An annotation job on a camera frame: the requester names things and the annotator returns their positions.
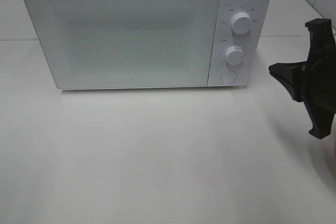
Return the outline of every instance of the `white table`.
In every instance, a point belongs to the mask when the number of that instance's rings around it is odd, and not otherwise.
[[[56,89],[22,0],[0,0],[0,223],[336,222],[332,135],[268,73],[306,60],[304,0],[271,0],[243,88]]]

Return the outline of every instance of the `microwave door window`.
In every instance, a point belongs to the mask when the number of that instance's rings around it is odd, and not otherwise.
[[[25,0],[60,89],[206,86],[218,0]]]

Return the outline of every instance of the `microwave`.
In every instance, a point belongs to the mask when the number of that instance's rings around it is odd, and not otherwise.
[[[56,87],[244,86],[269,0],[24,0]]]

